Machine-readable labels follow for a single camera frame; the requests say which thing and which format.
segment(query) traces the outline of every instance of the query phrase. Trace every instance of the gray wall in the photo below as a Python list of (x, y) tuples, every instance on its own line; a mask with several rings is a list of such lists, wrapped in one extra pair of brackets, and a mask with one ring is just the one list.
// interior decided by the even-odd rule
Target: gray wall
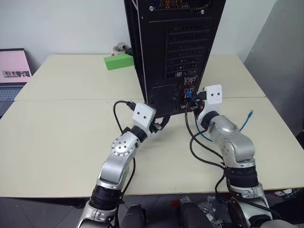
[(299, 134), (304, 118), (304, 0), (274, 4), (244, 64), (293, 134)]

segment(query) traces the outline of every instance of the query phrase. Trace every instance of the laptop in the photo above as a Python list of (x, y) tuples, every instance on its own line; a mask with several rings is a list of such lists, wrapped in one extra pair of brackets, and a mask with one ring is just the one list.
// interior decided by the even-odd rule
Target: laptop
[(0, 117), (31, 77), (23, 48), (0, 49)]

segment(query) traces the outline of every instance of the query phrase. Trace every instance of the dark floor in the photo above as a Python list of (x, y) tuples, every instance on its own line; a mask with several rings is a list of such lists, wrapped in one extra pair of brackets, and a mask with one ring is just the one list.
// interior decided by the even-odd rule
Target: dark floor
[(304, 149), (304, 130), (297, 135), (296, 139)]
[[(146, 209), (147, 228), (180, 228), (172, 202), (186, 195), (195, 203), (207, 200), (207, 194), (125, 196), (119, 220), (131, 205), (139, 203)], [(282, 201), (272, 195), (267, 199), (270, 206)], [(0, 228), (75, 228), (81, 213), (82, 209), (72, 206), (0, 198)]]

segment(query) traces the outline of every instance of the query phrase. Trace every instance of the green block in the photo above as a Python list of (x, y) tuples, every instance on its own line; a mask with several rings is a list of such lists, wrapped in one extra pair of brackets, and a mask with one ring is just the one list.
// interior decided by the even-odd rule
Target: green block
[(104, 60), (106, 68), (108, 70), (114, 70), (134, 65), (133, 56), (127, 54), (105, 57)]

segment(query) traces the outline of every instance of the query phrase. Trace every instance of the laptop keyboard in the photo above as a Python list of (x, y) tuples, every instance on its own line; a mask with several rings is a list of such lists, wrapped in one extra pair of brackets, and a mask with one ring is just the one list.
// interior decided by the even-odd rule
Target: laptop keyboard
[(21, 88), (0, 88), (0, 101), (13, 101)]

